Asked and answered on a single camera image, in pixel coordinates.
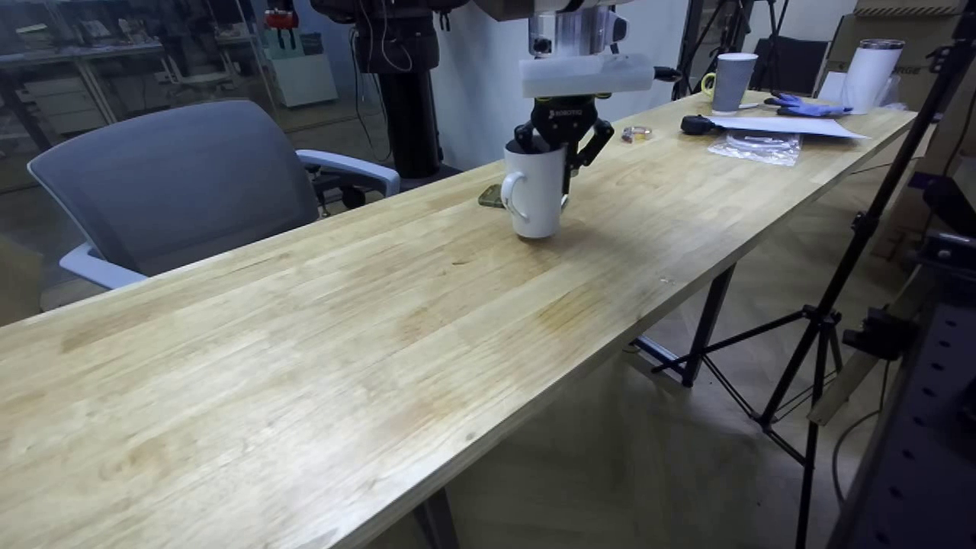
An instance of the gray office chair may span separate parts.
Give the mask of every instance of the gray office chair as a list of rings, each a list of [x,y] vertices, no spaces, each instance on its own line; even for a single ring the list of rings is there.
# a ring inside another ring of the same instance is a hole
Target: gray office chair
[[[309,172],[346,173],[381,194],[390,166],[293,150],[251,99],[164,109],[65,140],[29,161],[40,185],[90,237],[60,269],[102,285],[316,221]]]

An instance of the black tripod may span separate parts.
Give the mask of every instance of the black tripod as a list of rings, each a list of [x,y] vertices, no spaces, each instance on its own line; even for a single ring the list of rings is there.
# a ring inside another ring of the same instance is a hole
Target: black tripod
[[[724,337],[711,344],[711,330],[716,322],[716,313],[724,307],[724,297],[729,289],[731,279],[731,269],[727,269],[707,289],[706,307],[702,307],[702,319],[699,319],[699,333],[694,340],[694,350],[686,357],[667,357],[659,347],[646,344],[646,340],[634,340],[642,350],[653,353],[659,361],[655,372],[677,372],[680,382],[686,386],[694,386],[702,363],[716,375],[716,382],[731,392],[731,400],[749,411],[749,418],[755,418],[763,433],[779,441],[790,458],[797,458],[802,464],[802,494],[798,494],[798,521],[797,521],[797,547],[806,549],[806,538],[808,538],[808,508],[812,508],[812,489],[815,489],[815,464],[817,464],[817,423],[808,423],[806,433],[806,449],[797,451],[787,438],[782,438],[776,433],[776,421],[779,411],[785,408],[785,397],[797,379],[797,372],[802,369],[808,350],[817,344],[815,353],[815,385],[808,386],[808,400],[817,401],[823,397],[823,385],[827,385],[827,361],[837,361],[837,369],[842,367],[842,350],[840,350],[840,313],[837,313],[837,303],[856,265],[856,260],[863,257],[871,237],[879,227],[879,219],[891,200],[891,194],[896,193],[896,182],[902,181],[925,131],[930,129],[930,123],[936,118],[936,114],[950,104],[950,98],[956,93],[957,82],[966,77],[969,61],[976,53],[976,0],[966,0],[966,9],[960,16],[960,23],[956,31],[956,42],[950,45],[943,64],[939,64],[939,77],[925,99],[925,106],[919,109],[919,118],[911,123],[896,159],[891,161],[891,172],[883,182],[883,190],[876,193],[873,203],[867,213],[859,213],[855,219],[855,237],[842,257],[842,261],[837,265],[827,294],[822,297],[817,304],[806,304],[802,310],[793,310],[787,316],[779,316],[771,322],[763,322],[758,330],[749,330],[743,335]],[[802,337],[785,369],[785,375],[779,379],[768,401],[763,411],[758,411],[735,386],[731,382],[711,363],[707,353],[737,344],[746,337],[782,330],[787,322],[806,319]]]

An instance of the white mug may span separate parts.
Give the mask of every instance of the white mug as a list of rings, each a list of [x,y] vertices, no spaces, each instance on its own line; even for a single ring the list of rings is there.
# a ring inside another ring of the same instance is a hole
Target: white mug
[[[523,237],[552,237],[566,208],[566,150],[512,151],[508,150],[508,181],[502,182],[502,203],[512,217]]]

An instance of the wooden workbench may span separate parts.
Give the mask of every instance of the wooden workbench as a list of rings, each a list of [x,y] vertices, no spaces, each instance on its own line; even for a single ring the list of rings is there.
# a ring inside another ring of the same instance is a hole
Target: wooden workbench
[[[0,547],[355,547],[911,118],[776,166],[697,109],[620,123],[545,243],[486,165],[0,330]]]

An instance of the chair armrest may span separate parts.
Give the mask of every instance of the chair armrest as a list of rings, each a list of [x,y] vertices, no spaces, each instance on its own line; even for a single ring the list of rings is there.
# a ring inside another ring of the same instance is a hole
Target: chair armrest
[[[68,257],[60,257],[57,265],[65,271],[75,271],[75,274],[90,276],[90,279],[110,285],[110,289],[146,279],[146,274],[137,274],[137,271],[129,271],[126,265],[92,257],[90,242],[75,246]]]
[[[384,190],[384,194],[399,193],[399,173],[384,165],[371,165],[371,161],[360,161],[360,159],[337,154],[337,151],[323,151],[323,150],[297,150],[297,154],[306,166],[369,178]]]

